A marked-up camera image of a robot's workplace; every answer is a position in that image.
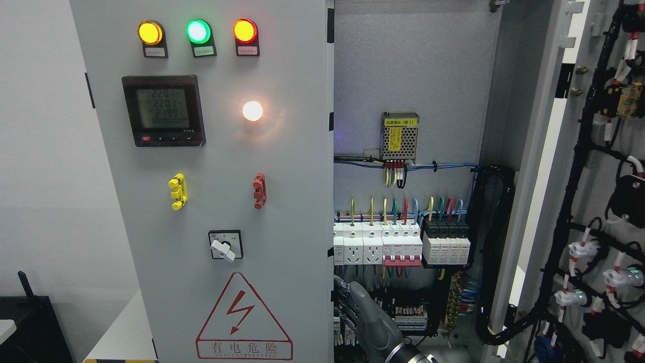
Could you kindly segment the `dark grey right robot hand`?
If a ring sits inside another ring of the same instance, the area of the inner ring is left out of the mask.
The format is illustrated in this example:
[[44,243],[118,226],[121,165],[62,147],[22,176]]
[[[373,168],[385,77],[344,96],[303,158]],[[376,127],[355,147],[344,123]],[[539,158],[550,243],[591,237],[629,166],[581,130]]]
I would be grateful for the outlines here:
[[427,362],[417,347],[405,343],[395,322],[360,283],[347,283],[335,275],[334,288],[344,317],[355,327],[369,362]]

